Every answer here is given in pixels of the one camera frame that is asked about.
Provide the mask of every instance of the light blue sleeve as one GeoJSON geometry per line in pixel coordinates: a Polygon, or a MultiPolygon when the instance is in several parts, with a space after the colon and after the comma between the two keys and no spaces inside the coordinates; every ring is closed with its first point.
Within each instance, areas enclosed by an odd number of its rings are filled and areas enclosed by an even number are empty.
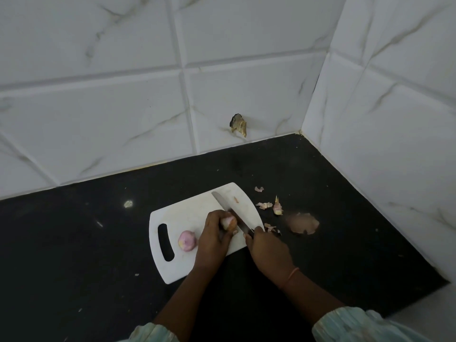
{"type": "Polygon", "coordinates": [[[147,323],[137,326],[128,340],[119,342],[179,342],[179,340],[164,326],[147,323]]]}
{"type": "Polygon", "coordinates": [[[379,313],[359,307],[341,307],[322,317],[312,328],[316,342],[431,342],[379,313]]]}

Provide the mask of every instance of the forearm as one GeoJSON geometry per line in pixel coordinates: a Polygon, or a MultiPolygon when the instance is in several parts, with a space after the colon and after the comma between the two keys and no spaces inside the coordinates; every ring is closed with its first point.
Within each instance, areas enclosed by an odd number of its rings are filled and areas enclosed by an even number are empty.
{"type": "Polygon", "coordinates": [[[205,270],[191,270],[153,323],[166,327],[180,342],[188,341],[199,303],[212,276],[205,270]]]}
{"type": "Polygon", "coordinates": [[[312,325],[328,312],[345,306],[300,271],[288,280],[283,292],[312,325]]]}

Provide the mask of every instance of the cutting board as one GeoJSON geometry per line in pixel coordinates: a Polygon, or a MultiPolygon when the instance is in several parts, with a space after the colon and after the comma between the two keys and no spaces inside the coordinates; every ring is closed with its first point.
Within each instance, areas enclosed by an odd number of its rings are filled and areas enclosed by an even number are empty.
{"type": "MultiPolygon", "coordinates": [[[[166,284],[187,276],[193,268],[198,247],[190,252],[184,252],[177,244],[177,240],[184,230],[194,232],[199,239],[208,213],[222,209],[212,196],[213,191],[220,193],[250,228],[261,226],[264,229],[256,207],[234,182],[152,212],[149,220],[149,242],[155,265],[166,284]],[[167,226],[169,241],[174,252],[174,258],[169,262],[163,257],[158,240],[158,226],[162,223],[167,226]]],[[[245,247],[242,231],[239,228],[237,230],[238,233],[233,236],[227,255],[245,247]]]]}

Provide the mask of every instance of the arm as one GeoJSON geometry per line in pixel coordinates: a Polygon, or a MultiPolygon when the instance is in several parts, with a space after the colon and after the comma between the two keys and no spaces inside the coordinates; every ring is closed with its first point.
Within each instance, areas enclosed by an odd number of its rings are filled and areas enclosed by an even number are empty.
{"type": "Polygon", "coordinates": [[[227,232],[222,241],[219,240],[220,219],[228,216],[230,214],[223,210],[209,212],[198,240],[193,269],[153,321],[174,333],[180,342],[190,338],[202,295],[225,259],[233,234],[237,233],[227,232]]]}
{"type": "Polygon", "coordinates": [[[281,288],[290,301],[311,324],[339,307],[338,299],[317,286],[302,272],[296,271],[288,246],[261,227],[255,229],[255,237],[244,235],[245,242],[258,269],[277,287],[281,288]]]}

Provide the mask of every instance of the orange thread bracelet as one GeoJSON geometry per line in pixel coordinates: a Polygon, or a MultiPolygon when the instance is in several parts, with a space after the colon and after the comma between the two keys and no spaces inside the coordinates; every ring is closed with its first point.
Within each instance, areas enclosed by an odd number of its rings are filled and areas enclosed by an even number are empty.
{"type": "Polygon", "coordinates": [[[293,269],[293,271],[291,272],[291,274],[290,274],[290,275],[288,276],[288,278],[286,279],[285,283],[283,283],[283,284],[279,287],[280,290],[282,290],[283,287],[285,287],[285,285],[288,283],[288,281],[290,280],[290,278],[291,278],[291,277],[294,275],[294,273],[295,273],[296,271],[298,271],[298,270],[299,270],[299,268],[294,268],[294,269],[293,269]]]}

